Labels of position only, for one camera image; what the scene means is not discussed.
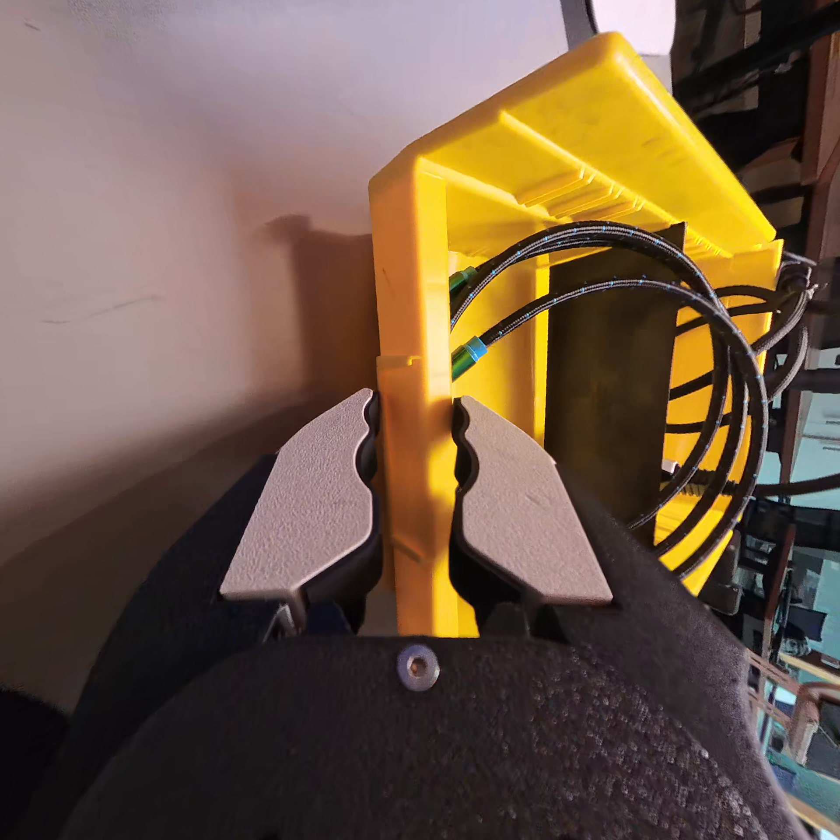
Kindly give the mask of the yellow divided storage bin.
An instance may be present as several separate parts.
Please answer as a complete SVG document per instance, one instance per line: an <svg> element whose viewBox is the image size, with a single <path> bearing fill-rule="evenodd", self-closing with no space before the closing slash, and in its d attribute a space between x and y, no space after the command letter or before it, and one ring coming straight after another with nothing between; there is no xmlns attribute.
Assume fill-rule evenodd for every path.
<svg viewBox="0 0 840 840"><path fill-rule="evenodd" d="M402 634L474 637L445 578L455 508L453 402L473 396L544 447L548 313L457 382L445 357L544 293L608 270L665 266L624 248L574 246L505 269L449 327L445 280L562 224L671 237L715 291L774 291L784 242L736 176L619 34L597 35L408 145L369 186L381 354L386 496ZM675 337L669 386L712 364L698 327ZM666 421L702 423L712 386Z"/></svg>

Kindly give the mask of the black bin divider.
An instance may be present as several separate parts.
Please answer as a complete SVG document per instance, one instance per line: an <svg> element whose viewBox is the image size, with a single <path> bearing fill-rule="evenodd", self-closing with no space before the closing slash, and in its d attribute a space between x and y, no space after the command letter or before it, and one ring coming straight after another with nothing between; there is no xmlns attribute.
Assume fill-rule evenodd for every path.
<svg viewBox="0 0 840 840"><path fill-rule="evenodd" d="M642 285L548 312L544 447L625 524L658 498L679 304Z"/></svg>

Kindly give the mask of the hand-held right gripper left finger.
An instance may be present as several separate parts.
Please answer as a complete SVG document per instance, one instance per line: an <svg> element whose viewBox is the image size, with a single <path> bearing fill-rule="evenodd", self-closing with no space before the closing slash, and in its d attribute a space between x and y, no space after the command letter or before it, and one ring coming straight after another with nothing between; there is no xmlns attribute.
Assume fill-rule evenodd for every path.
<svg viewBox="0 0 840 840"><path fill-rule="evenodd" d="M378 395L362 388L280 447L220 584L225 600L278 601L293 621L330 602L364 612L383 570L378 429Z"/></svg>

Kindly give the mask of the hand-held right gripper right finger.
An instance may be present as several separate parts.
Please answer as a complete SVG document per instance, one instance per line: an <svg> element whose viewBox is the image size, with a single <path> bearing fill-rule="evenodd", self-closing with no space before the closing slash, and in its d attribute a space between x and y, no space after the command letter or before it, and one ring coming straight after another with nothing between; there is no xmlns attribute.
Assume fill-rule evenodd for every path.
<svg viewBox="0 0 840 840"><path fill-rule="evenodd" d="M475 397L454 404L449 579L487 621L500 604L602 607L614 595L554 459Z"/></svg>

